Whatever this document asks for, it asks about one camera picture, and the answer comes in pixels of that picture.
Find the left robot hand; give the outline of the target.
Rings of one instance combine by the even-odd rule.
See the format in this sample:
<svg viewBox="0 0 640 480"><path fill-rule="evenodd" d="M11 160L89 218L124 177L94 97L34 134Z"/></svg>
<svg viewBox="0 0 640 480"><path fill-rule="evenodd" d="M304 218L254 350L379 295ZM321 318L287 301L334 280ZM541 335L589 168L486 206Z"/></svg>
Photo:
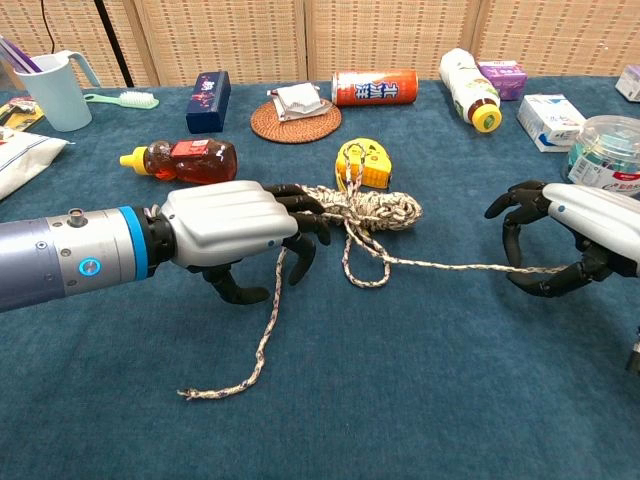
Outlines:
<svg viewBox="0 0 640 480"><path fill-rule="evenodd" d="M160 208L171 236L162 242L161 261L170 260L201 273L220 297L231 304L262 302L262 287L239 286L231 266L246 257L282 246L297 255L289 276L297 284L313 263L316 246L308 237L331 243L321 203L296 184L263 186L234 180L172 191Z"/></svg>

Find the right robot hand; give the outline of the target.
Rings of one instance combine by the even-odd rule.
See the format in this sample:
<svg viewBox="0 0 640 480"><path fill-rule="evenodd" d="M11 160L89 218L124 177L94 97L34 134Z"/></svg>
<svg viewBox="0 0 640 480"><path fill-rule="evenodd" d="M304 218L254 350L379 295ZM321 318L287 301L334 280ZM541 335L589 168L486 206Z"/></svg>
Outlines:
<svg viewBox="0 0 640 480"><path fill-rule="evenodd" d="M549 216L574 236L582 259L541 280L524 273L508 279L526 293L559 297L616 273L639 275L639 202L619 193L576 184L529 180L509 187L487 208L487 219L505 214L504 250L512 267L522 264L521 227Z"/></svg>

